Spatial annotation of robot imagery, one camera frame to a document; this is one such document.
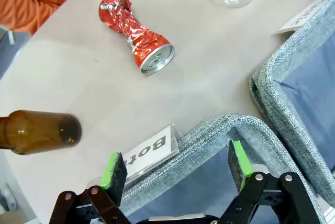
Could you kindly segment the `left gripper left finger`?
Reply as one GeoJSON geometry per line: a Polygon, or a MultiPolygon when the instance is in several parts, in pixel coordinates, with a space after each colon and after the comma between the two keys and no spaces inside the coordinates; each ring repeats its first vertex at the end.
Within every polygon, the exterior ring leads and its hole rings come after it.
{"type": "Polygon", "coordinates": [[[112,153],[98,185],[77,195],[63,191],[58,195],[50,223],[130,223],[119,209],[127,177],[127,169],[120,152],[112,153]]]}

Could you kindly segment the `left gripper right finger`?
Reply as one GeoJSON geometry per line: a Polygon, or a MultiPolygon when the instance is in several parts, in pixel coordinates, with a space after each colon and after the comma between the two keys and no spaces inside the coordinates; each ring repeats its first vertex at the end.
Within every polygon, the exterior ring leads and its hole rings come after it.
{"type": "Polygon", "coordinates": [[[316,222],[316,211],[297,173],[286,172],[277,178],[256,172],[239,141],[230,141],[228,147],[228,164],[238,195],[218,223],[250,223],[260,206],[270,206],[279,223],[316,222]]]}

